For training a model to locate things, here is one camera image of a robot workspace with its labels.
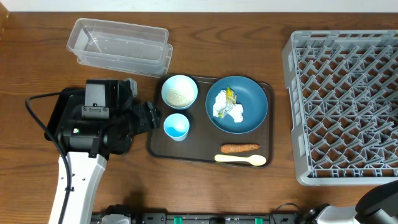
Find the light blue cup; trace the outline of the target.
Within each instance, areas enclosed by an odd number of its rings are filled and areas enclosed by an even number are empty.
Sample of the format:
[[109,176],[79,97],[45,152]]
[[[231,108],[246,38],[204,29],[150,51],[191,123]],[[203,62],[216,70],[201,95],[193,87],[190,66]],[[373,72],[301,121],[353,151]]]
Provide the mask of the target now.
[[187,137],[189,129],[188,118],[180,113],[171,114],[164,121],[164,131],[174,141],[183,141]]

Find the clear plastic bin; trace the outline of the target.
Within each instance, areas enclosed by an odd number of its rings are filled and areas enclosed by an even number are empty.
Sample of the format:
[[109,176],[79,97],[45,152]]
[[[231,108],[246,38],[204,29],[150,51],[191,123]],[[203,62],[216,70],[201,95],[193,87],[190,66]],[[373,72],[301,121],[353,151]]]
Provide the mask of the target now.
[[78,63],[151,77],[165,75],[173,47],[160,27],[80,18],[67,42]]

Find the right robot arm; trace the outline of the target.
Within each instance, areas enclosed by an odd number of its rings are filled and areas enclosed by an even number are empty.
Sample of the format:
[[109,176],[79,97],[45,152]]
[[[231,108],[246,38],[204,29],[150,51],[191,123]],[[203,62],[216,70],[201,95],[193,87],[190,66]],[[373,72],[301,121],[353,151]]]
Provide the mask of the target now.
[[397,181],[377,186],[354,207],[324,204],[299,216],[307,224],[397,224]]

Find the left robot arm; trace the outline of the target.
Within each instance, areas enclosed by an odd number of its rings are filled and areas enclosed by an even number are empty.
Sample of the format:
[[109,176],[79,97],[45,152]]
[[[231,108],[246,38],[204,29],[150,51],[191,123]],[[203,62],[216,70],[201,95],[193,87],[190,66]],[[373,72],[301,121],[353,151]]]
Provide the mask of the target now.
[[55,139],[66,152],[58,161],[57,190],[50,223],[89,223],[96,191],[110,154],[125,154],[135,135],[160,127],[161,112],[150,102],[127,110],[85,106],[68,100],[59,115]]

